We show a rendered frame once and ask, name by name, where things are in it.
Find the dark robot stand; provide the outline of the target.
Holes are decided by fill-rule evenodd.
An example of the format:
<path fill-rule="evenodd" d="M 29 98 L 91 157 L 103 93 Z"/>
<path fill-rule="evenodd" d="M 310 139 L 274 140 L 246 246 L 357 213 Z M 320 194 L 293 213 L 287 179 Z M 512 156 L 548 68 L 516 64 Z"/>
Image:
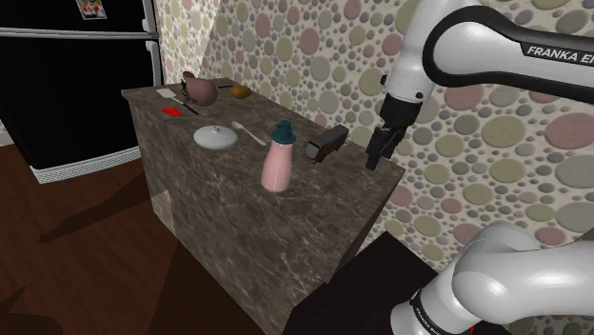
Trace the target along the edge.
<path fill-rule="evenodd" d="M 391 309 L 436 275 L 385 232 L 294 307 L 282 335 L 393 335 Z"/>

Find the white round lid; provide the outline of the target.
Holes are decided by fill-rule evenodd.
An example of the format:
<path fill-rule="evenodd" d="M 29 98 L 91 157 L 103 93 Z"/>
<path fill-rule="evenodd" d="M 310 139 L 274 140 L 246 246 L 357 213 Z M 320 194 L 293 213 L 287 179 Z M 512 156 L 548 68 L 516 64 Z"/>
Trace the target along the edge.
<path fill-rule="evenodd" d="M 237 135 L 227 127 L 204 126 L 193 133 L 193 140 L 201 148 L 222 150 L 233 147 L 237 142 Z"/>

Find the black fridge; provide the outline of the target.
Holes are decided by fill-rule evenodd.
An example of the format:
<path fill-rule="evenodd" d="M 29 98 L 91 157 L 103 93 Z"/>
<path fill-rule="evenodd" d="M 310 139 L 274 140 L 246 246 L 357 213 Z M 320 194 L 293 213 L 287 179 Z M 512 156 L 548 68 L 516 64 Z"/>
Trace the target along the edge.
<path fill-rule="evenodd" d="M 125 89 L 163 83 L 154 0 L 0 0 L 0 122 L 41 184 L 136 160 Z"/>

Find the brown pink rounded pot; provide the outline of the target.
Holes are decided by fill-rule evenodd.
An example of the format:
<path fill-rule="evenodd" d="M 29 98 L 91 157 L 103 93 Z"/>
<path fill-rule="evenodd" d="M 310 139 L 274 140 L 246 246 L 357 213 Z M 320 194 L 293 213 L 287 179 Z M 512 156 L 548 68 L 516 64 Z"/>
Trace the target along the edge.
<path fill-rule="evenodd" d="M 213 105 L 218 98 L 218 88 L 209 80 L 196 78 L 190 71 L 182 73 L 182 93 L 188 101 L 201 107 Z"/>

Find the brown and black toy bus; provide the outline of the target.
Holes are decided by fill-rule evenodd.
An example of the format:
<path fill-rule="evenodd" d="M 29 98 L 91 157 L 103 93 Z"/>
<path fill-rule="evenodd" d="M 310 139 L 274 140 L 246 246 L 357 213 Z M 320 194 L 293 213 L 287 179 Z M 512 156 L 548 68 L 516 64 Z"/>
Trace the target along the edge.
<path fill-rule="evenodd" d="M 303 158 L 310 164 L 322 163 L 333 151 L 338 151 L 347 140 L 349 129 L 337 125 L 327 129 L 304 145 Z"/>

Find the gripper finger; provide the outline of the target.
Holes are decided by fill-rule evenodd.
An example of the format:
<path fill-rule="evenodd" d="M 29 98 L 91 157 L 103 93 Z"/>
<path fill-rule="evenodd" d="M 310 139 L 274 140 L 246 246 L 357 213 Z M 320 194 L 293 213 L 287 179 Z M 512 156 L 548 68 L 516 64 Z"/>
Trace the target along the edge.
<path fill-rule="evenodd" d="M 366 168 L 369 170 L 374 170 L 377 167 L 377 164 L 380 158 L 383 155 L 383 152 L 386 150 L 387 146 L 389 145 L 390 139 L 390 131 L 388 128 L 376 128 L 372 136 L 369 139 L 369 142 L 366 147 Z"/>
<path fill-rule="evenodd" d="M 393 129 L 382 146 L 381 155 L 386 159 L 390 159 L 395 148 L 403 141 L 405 135 L 406 130 L 404 128 Z"/>

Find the white spoon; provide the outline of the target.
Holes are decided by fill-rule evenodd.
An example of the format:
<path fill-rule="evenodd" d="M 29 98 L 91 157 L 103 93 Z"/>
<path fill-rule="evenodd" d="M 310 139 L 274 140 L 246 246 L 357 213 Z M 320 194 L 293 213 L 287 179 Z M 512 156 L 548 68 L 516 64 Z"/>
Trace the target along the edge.
<path fill-rule="evenodd" d="M 240 124 L 236 121 L 232 121 L 231 125 L 233 128 L 244 132 L 247 136 L 249 136 L 253 141 L 258 143 L 260 146 L 265 147 L 267 145 L 267 143 L 264 140 L 262 140 L 261 138 L 259 138 L 255 134 L 253 134 L 251 131 L 249 131 L 247 128 L 245 128 L 242 124 Z"/>

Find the pink bottle with teal cap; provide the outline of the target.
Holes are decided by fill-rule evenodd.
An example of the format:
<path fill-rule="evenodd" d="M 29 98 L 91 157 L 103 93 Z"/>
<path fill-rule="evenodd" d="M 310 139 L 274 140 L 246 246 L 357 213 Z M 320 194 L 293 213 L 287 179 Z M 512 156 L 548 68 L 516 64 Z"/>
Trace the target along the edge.
<path fill-rule="evenodd" d="M 275 125 L 270 134 L 270 147 L 263 165 L 261 185 L 271 192 L 282 192 L 288 188 L 292 170 L 292 147 L 296 136 L 289 120 Z"/>

